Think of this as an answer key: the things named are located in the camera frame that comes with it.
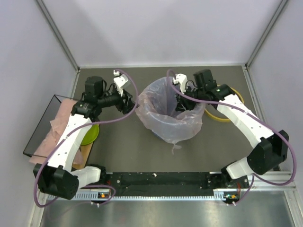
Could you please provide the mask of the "pink plastic trash bag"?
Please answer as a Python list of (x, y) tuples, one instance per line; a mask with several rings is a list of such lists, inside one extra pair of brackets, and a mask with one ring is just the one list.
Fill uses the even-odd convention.
[(50, 116), (43, 116), (38, 124), (40, 129), (35, 130), (27, 151), (33, 152), (29, 159), (32, 164), (42, 164), (59, 142), (67, 126), (72, 107), (76, 104), (73, 99), (65, 98), (59, 101), (56, 97), (47, 108)]
[[(152, 82), (142, 91), (138, 97), (138, 107), (135, 112), (145, 128), (149, 130), (152, 129), (152, 116), (154, 114), (168, 115), (184, 120), (191, 131), (191, 138), (193, 138), (202, 128), (202, 116), (205, 112), (205, 104), (197, 103), (193, 110), (176, 111), (177, 100), (175, 95), (176, 92), (168, 84), (167, 78), (162, 77)], [(173, 145), (172, 151), (182, 148), (178, 144), (179, 142), (171, 143)]]

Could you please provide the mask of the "blue trash bin yellow rim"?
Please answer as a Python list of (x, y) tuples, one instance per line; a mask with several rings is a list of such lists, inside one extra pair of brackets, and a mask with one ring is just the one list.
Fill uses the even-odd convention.
[(192, 137), (191, 131), (184, 120), (168, 115), (154, 114), (151, 130), (168, 143), (177, 143)]

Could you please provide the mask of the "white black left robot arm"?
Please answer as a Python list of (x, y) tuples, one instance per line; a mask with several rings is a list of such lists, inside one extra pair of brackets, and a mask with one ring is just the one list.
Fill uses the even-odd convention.
[(86, 166), (72, 170), (72, 165), (87, 132), (93, 125), (101, 124), (98, 117), (104, 108), (114, 106), (124, 118), (134, 112), (137, 101), (133, 101), (132, 95), (126, 91), (129, 83), (133, 80), (120, 70), (114, 71), (111, 85), (98, 76), (85, 81), (85, 90), (72, 107), (57, 145), (42, 164), (34, 167), (35, 191), (70, 200), (78, 189), (90, 184), (99, 188), (106, 185), (107, 175), (102, 173), (102, 168)]

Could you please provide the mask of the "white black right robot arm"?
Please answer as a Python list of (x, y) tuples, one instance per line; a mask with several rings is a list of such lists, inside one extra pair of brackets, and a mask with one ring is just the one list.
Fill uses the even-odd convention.
[(195, 73), (194, 79), (193, 86), (190, 86), (185, 74), (173, 76), (171, 82), (179, 88), (176, 110), (193, 110), (198, 103), (211, 104), (243, 133), (252, 146), (247, 157), (222, 168), (224, 186), (232, 187), (239, 178), (247, 175), (263, 175), (287, 159), (289, 136), (284, 130), (274, 132), (263, 125), (230, 86), (216, 83), (210, 70)]

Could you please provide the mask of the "green plate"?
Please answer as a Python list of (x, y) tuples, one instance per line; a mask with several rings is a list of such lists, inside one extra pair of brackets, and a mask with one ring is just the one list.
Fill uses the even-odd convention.
[(86, 135), (84, 136), (81, 145), (86, 146), (88, 144), (93, 143), (99, 135), (99, 125), (95, 124), (88, 130)]

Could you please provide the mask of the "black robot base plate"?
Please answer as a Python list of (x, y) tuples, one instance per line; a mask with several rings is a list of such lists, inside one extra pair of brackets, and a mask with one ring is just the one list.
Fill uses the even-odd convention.
[(248, 178), (228, 181), (227, 177), (210, 172), (114, 172), (102, 173), (100, 183), (116, 189), (116, 196), (206, 196), (214, 189), (243, 191)]

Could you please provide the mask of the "aluminium frame rail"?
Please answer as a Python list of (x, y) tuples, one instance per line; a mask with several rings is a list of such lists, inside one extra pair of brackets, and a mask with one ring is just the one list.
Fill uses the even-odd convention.
[(248, 175), (243, 191), (214, 189), (204, 196), (116, 196), (111, 185), (81, 191), (109, 190), (105, 201), (56, 199), (39, 194), (31, 227), (300, 227), (303, 206), (292, 174), (269, 171)]

